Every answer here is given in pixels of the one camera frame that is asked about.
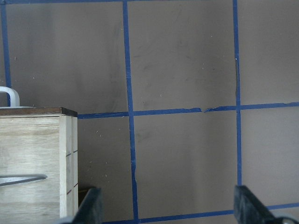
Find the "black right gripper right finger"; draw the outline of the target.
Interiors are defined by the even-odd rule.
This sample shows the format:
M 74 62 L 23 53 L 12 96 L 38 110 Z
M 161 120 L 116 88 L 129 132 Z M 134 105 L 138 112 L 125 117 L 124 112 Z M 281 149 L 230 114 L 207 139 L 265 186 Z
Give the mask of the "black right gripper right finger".
M 239 224 L 297 224 L 299 221 L 288 216 L 275 216 L 245 186 L 234 188 L 234 217 Z

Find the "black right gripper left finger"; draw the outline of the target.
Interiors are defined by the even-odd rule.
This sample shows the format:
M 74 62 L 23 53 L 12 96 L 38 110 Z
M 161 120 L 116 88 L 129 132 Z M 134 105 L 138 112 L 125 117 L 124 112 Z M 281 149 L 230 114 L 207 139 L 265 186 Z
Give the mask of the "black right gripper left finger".
M 101 224 L 103 223 L 103 197 L 100 188 L 90 188 L 75 216 L 64 217 L 56 224 Z

